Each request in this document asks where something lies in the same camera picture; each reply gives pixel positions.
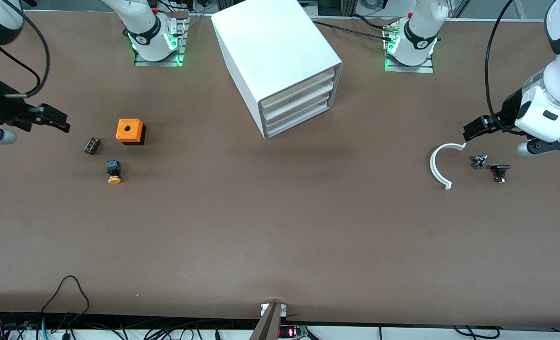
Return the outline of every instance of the orange and black box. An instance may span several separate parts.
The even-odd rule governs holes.
[[[116,139],[124,145],[144,145],[146,143],[146,126],[137,118],[119,119]]]

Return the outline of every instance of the yellow button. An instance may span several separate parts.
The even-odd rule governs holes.
[[[120,177],[110,177],[110,179],[107,180],[107,183],[110,183],[110,184],[118,184],[120,182],[122,182]]]

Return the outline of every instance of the brown table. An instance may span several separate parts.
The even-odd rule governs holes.
[[[0,310],[40,310],[71,273],[93,313],[256,318],[279,299],[308,321],[560,327],[560,153],[524,159],[522,138],[497,133],[440,153],[452,190],[429,170],[487,112],[491,23],[447,22],[433,75],[385,73],[379,41],[322,27],[345,63],[334,108],[263,140],[210,18],[183,67],[145,68],[112,13],[30,16],[52,54],[30,102],[66,112],[72,131],[0,146]],[[42,72],[28,27],[8,50]],[[542,24],[501,25],[496,108],[553,58]],[[4,56],[0,79],[33,85]],[[144,120],[146,146],[116,142],[119,118]],[[479,153],[513,166],[506,184],[470,167]],[[70,282],[61,296],[50,311],[84,307]]]

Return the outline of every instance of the white c-shaped object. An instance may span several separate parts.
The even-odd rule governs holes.
[[[437,170],[437,165],[435,164],[435,157],[437,157],[437,153],[441,150],[441,149],[456,149],[459,151],[462,151],[465,146],[467,146],[466,143],[461,144],[456,144],[456,143],[448,143],[448,144],[444,144],[442,146],[440,146],[439,148],[435,149],[435,151],[433,151],[433,153],[431,154],[431,160],[429,161],[429,165],[431,166],[431,172],[433,173],[433,176],[435,176],[435,178],[441,183],[446,185],[446,190],[450,190],[452,188],[452,182],[448,181],[446,179],[446,177],[442,176],[439,172],[439,170]]]

